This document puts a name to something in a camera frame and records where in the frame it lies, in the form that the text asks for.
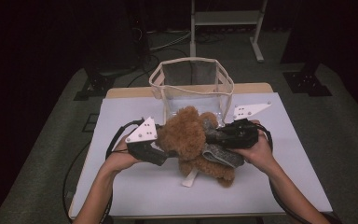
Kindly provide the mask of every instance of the hand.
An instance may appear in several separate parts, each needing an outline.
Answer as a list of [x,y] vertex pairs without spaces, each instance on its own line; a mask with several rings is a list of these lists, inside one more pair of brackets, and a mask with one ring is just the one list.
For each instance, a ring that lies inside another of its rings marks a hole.
[[[258,120],[251,120],[251,122],[260,124]],[[250,162],[264,173],[266,173],[271,166],[277,164],[272,156],[267,137],[261,130],[258,130],[258,142],[254,146],[251,148],[235,148],[231,150],[241,154],[247,162]]]
[[127,137],[128,135],[125,135],[121,138],[112,154],[110,154],[107,160],[103,163],[101,169],[112,172],[113,174],[118,174],[122,170],[128,169],[132,167],[133,164],[140,162],[128,152],[125,141]]

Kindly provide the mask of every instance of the dark background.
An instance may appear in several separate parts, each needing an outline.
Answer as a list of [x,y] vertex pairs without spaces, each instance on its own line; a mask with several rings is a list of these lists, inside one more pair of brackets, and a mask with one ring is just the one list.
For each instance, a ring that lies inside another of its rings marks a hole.
[[[146,45],[126,38],[139,21],[139,8],[133,8],[138,3],[0,1],[0,205],[72,75],[90,64],[137,66],[147,54]],[[259,6],[197,1],[198,10]],[[110,10],[117,16],[109,17]],[[141,28],[189,29],[189,13],[189,0],[145,0]],[[316,57],[341,76],[358,102],[358,1],[270,0],[263,30],[277,29],[292,29],[283,63]]]

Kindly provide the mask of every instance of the forearm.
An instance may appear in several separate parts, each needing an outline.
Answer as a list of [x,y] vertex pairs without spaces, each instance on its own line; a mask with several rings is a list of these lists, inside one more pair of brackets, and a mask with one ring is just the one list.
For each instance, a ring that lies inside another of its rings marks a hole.
[[100,170],[74,223],[99,223],[112,195],[113,180],[117,173]]
[[301,193],[278,163],[274,164],[266,174],[282,202],[295,214],[310,223],[328,223],[323,215]]

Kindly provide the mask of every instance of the white tabletop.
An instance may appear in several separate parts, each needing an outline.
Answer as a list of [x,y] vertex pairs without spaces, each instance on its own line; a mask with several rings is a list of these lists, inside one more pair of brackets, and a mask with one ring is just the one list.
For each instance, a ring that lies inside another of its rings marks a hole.
[[[278,93],[234,94],[226,122],[232,122],[234,105],[264,104],[264,110],[250,119],[259,119],[271,131],[274,156],[297,187],[321,212],[332,212],[320,181],[301,146],[296,131],[284,109]],[[118,128],[140,118],[154,117],[162,124],[163,103],[152,97],[104,99],[94,131],[70,216],[75,217],[90,190],[91,183],[104,161],[104,154]],[[114,217],[197,217],[241,216],[283,213],[275,202],[268,178],[245,163],[236,169],[230,188],[216,180],[198,174],[193,187],[181,185],[184,180],[177,159],[168,159],[162,166],[138,163],[121,172],[114,182]]]

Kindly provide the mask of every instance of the white bracket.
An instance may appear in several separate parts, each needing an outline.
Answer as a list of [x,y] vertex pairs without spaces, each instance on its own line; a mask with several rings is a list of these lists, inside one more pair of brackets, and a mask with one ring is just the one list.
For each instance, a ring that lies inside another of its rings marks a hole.
[[234,120],[247,119],[270,106],[271,102],[258,105],[236,105],[234,109]]
[[149,117],[145,120],[130,136],[127,137],[127,143],[154,141],[157,139],[156,123]]

